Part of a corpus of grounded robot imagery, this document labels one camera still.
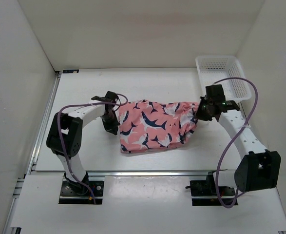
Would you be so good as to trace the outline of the white plastic mesh basket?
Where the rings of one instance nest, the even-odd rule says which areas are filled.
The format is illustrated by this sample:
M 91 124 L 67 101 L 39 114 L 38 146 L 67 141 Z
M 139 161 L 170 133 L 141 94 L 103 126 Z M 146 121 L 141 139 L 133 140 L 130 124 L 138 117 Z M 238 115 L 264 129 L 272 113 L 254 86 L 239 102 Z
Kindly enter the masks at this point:
M 198 56 L 195 62 L 204 95 L 207 86 L 227 78 L 227 80 L 220 82 L 227 100 L 234 100 L 239 103 L 251 98 L 252 93 L 249 84 L 236 79 L 237 77 L 245 77 L 243 68 L 236 57 L 225 55 Z

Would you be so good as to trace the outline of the aluminium front rail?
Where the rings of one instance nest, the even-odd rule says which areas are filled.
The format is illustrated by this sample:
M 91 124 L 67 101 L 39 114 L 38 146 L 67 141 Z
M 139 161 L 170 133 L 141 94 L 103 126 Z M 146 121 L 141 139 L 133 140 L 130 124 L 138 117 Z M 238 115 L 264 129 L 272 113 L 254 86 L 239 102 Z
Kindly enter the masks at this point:
M 206 176 L 209 170 L 87 171 L 90 176 Z

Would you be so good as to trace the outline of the aluminium right rail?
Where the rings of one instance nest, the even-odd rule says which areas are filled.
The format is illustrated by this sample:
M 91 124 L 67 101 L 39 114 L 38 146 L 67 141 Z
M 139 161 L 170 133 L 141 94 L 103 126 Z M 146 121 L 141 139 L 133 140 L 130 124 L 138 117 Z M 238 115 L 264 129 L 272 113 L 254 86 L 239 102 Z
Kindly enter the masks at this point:
M 244 120 L 246 120 L 248 118 L 248 113 L 247 113 L 245 107 L 243 106 L 242 102 L 239 102 L 238 106 L 240 107 L 240 111 L 243 115 Z

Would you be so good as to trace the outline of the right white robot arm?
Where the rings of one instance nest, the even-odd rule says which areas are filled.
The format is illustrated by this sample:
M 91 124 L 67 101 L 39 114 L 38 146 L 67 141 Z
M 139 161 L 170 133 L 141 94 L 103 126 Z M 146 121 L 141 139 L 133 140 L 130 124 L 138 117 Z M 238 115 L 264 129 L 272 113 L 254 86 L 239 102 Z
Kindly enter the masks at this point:
M 206 87 L 206 95 L 200 98 L 196 118 L 216 121 L 226 130 L 230 145 L 235 145 L 240 163 L 235 170 L 217 170 L 206 182 L 206 190 L 211 195 L 222 191 L 223 187 L 236 188 L 241 192 L 273 189 L 277 186 L 281 157 L 277 151 L 269 151 L 246 127 L 237 103 L 226 100 L 222 85 Z

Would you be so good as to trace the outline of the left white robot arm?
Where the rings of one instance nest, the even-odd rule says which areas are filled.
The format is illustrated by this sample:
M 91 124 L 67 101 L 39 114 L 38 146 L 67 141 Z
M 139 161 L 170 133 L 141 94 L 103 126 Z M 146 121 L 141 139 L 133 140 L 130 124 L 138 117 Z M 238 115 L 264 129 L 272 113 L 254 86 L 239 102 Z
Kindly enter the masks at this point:
M 78 155 L 82 130 L 101 118 L 105 131 L 117 135 L 119 121 L 114 108 L 121 105 L 118 94 L 108 91 L 104 97 L 94 96 L 88 103 L 64 106 L 54 115 L 46 145 L 61 161 L 65 178 L 78 195 L 89 189 L 88 175 Z

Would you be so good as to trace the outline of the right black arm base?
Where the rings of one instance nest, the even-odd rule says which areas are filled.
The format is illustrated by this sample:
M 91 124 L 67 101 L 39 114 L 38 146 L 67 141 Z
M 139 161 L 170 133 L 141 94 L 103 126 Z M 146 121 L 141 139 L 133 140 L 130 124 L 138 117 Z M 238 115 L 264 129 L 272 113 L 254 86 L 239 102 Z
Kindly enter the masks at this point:
M 205 179 L 193 179 L 185 187 L 191 193 L 192 206 L 222 206 L 215 187 L 212 172 L 209 172 Z M 219 186 L 219 194 L 225 205 L 230 205 L 235 197 L 235 189 L 226 186 Z

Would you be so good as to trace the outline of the pink shark print shorts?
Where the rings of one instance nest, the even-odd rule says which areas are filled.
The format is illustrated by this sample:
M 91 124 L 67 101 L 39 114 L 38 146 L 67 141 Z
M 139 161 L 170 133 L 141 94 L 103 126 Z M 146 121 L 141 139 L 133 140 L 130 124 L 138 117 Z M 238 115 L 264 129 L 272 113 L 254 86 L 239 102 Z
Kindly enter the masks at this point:
M 124 154 L 176 149 L 188 142 L 198 119 L 197 102 L 131 101 L 118 110 Z

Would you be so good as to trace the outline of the aluminium left rail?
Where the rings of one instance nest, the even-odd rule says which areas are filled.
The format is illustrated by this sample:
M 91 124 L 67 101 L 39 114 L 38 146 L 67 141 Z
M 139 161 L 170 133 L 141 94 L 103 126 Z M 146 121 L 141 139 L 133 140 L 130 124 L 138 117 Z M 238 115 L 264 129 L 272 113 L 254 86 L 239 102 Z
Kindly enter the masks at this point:
M 37 137 L 36 137 L 33 149 L 31 151 L 30 158 L 29 158 L 29 163 L 28 163 L 28 166 L 27 166 L 27 168 L 25 170 L 23 178 L 25 178 L 27 175 L 31 174 L 33 166 L 35 166 L 36 163 L 37 163 L 38 155 L 39 155 L 40 148 L 41 148 L 41 145 L 42 145 L 42 142 L 43 142 L 43 138 L 44 138 L 44 134 L 45 134 L 45 131 L 46 131 L 46 127 L 48 125 L 49 116 L 50 116 L 50 113 L 51 113 L 51 109 L 53 107 L 53 103 L 54 103 L 55 96 L 56 96 L 56 93 L 57 93 L 57 88 L 58 88 L 58 85 L 59 85 L 59 82 L 60 82 L 61 74 L 62 74 L 61 71 L 56 71 L 55 81 L 54 81 L 53 87 L 51 89 L 51 92 L 49 94 L 49 98 L 48 98 L 48 101 L 47 101 L 47 104 L 46 104 L 46 107 L 45 107 L 45 110 L 44 110 L 44 114 L 43 114 L 43 117 L 42 117 L 42 120 L 41 120 L 41 123 L 40 123 L 38 134 L 37 134 Z

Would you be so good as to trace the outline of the aluminium rail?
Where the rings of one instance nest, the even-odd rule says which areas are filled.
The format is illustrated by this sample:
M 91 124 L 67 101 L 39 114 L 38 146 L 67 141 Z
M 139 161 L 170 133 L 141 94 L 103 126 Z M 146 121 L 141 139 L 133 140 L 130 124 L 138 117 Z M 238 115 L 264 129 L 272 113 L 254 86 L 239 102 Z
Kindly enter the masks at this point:
M 41 120 L 41 123 L 40 123 L 38 134 L 37 134 L 37 137 L 36 137 L 33 149 L 31 151 L 30 158 L 29 158 L 29 163 L 28 163 L 28 166 L 27 166 L 27 168 L 25 170 L 23 178 L 25 178 L 27 175 L 31 174 L 33 166 L 35 166 L 36 163 L 37 163 L 38 155 L 39 155 L 40 148 L 41 148 L 41 145 L 42 145 L 42 142 L 43 142 L 43 138 L 44 138 L 44 134 L 45 134 L 45 131 L 46 131 L 46 127 L 48 125 L 49 116 L 50 116 L 50 113 L 51 113 L 51 109 L 53 107 L 53 103 L 54 103 L 55 96 L 56 96 L 56 93 L 57 93 L 57 88 L 58 88 L 58 85 L 59 85 L 59 82 L 60 82 L 61 74 L 62 74 L 61 71 L 56 71 L 55 81 L 54 81 L 53 87 L 51 89 L 51 92 L 49 94 L 49 98 L 48 98 L 48 101 L 47 101 L 47 104 L 46 104 L 46 107 L 45 107 L 45 110 L 44 110 L 44 114 L 43 114 L 43 117 L 42 117 L 42 120 Z
M 240 111 L 243 115 L 244 120 L 246 120 L 248 118 L 248 113 L 247 113 L 245 107 L 243 106 L 242 102 L 239 102 L 238 106 L 240 107 Z
M 209 170 L 87 171 L 90 176 L 206 176 Z

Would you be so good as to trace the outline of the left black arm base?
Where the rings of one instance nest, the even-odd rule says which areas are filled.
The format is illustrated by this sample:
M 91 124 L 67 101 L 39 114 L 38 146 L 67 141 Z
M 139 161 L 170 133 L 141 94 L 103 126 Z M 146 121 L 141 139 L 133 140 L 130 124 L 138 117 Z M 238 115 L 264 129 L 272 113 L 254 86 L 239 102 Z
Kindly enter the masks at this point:
M 83 178 L 82 182 L 88 184 L 90 190 L 78 182 L 72 182 L 66 174 L 63 176 L 61 189 L 59 192 L 59 204 L 70 205 L 101 205 L 103 202 L 104 181 L 89 180 L 88 174 Z

